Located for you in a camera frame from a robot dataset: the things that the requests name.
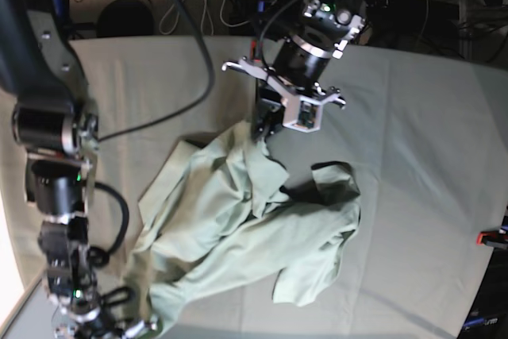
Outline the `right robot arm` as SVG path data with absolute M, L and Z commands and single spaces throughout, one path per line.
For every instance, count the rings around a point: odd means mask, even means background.
M 137 314 L 120 317 L 130 304 L 128 286 L 98 289 L 96 270 L 121 247 L 129 208 L 118 199 L 122 220 L 108 249 L 88 241 L 88 211 L 96 190 L 98 107 L 75 50 L 56 18 L 53 0 L 1 0 L 1 87 L 16 102 L 13 138 L 26 153 L 25 197 L 41 213 L 37 238 L 44 256 L 48 299 L 69 319 L 58 338 L 153 338 L 162 325 Z

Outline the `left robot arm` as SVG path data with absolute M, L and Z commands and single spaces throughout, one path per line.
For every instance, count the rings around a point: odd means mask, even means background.
M 319 79 L 365 24 L 364 0 L 289 0 L 264 23 L 249 57 L 223 63 L 256 81 L 254 141 L 283 128 L 317 132 L 327 105 L 345 107 L 341 90 Z

